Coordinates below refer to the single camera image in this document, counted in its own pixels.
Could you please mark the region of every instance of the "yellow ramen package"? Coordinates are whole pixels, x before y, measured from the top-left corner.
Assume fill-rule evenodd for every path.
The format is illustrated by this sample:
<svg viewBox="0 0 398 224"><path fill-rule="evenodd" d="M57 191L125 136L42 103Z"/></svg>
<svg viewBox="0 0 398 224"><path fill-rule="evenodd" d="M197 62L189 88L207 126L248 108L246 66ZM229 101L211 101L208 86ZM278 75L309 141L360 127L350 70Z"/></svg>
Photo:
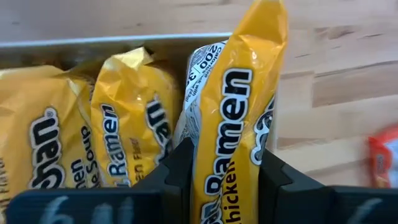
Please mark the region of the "yellow ramen package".
<svg viewBox="0 0 398 224"><path fill-rule="evenodd" d="M191 223L258 223L258 174L274 109L287 16L254 2L227 42L194 51L174 141L195 145Z"/></svg>
<svg viewBox="0 0 398 224"><path fill-rule="evenodd" d="M56 68L1 71L0 206L27 189L100 185L90 85Z"/></svg>
<svg viewBox="0 0 398 224"><path fill-rule="evenodd" d="M105 184L143 179L172 148L180 92L170 73L141 47L107 59L98 75L91 121Z"/></svg>

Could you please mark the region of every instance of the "food package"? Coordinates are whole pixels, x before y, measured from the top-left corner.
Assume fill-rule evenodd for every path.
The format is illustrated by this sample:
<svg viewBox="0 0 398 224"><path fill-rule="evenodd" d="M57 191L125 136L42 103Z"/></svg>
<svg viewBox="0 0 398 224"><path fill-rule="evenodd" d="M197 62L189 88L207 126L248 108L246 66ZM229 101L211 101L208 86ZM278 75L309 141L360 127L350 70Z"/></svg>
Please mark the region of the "food package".
<svg viewBox="0 0 398 224"><path fill-rule="evenodd" d="M91 86L49 66L0 74L0 207L27 189L99 187Z"/></svg>
<svg viewBox="0 0 398 224"><path fill-rule="evenodd" d="M132 186L167 157L180 108L174 77L145 48L105 61L91 102L105 185Z"/></svg>
<svg viewBox="0 0 398 224"><path fill-rule="evenodd" d="M194 51L174 143L195 145L191 223L258 223L258 175L287 16L257 0L228 41Z"/></svg>
<svg viewBox="0 0 398 224"><path fill-rule="evenodd" d="M374 187L398 187L398 126L369 137Z"/></svg>

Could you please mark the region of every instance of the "metal tray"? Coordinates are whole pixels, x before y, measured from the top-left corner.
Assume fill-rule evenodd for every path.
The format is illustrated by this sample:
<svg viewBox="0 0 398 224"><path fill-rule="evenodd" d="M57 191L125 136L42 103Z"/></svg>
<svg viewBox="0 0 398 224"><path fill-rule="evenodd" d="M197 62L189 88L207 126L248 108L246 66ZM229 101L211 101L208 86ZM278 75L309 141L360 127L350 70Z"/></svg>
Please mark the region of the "metal tray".
<svg viewBox="0 0 398 224"><path fill-rule="evenodd" d="M134 35L0 43L0 69L51 64L64 70L89 58L109 57L145 46L165 55L185 76L188 56L197 48L228 39L231 33Z"/></svg>

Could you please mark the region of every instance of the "plastic wrapper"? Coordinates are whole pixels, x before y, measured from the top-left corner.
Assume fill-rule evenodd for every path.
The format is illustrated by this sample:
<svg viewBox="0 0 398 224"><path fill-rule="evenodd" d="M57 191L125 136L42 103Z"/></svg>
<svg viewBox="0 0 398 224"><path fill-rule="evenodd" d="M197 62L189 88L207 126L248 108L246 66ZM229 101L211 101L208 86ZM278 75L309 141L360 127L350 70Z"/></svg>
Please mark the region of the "plastic wrapper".
<svg viewBox="0 0 398 224"><path fill-rule="evenodd" d="M398 187L398 126L369 137L373 186Z"/></svg>
<svg viewBox="0 0 398 224"><path fill-rule="evenodd" d="M132 186L167 157L180 107L174 77L143 47L105 61L91 102L104 184Z"/></svg>
<svg viewBox="0 0 398 224"><path fill-rule="evenodd" d="M50 66L0 74L1 208L27 189L99 187L91 85Z"/></svg>
<svg viewBox="0 0 398 224"><path fill-rule="evenodd" d="M194 51L174 142L195 144L191 223L258 223L258 175L287 41L279 1L255 1L226 42Z"/></svg>

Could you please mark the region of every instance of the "ramen package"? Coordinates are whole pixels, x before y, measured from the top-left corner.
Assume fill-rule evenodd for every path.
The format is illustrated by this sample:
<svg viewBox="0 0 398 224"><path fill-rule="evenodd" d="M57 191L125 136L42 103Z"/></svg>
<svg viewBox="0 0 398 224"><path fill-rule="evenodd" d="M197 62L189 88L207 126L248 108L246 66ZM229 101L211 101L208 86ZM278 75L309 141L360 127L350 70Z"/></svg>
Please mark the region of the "ramen package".
<svg viewBox="0 0 398 224"><path fill-rule="evenodd" d="M0 73L1 208L27 189L100 186L90 85L48 66Z"/></svg>
<svg viewBox="0 0 398 224"><path fill-rule="evenodd" d="M258 175L287 41L279 1L257 0L228 41L194 51L174 142L195 145L191 223L258 223Z"/></svg>
<svg viewBox="0 0 398 224"><path fill-rule="evenodd" d="M369 137L371 175L379 188L398 187L398 127L387 128Z"/></svg>
<svg viewBox="0 0 398 224"><path fill-rule="evenodd" d="M163 61L143 47L105 61L93 93L91 121L107 186L132 186L167 157L180 98Z"/></svg>

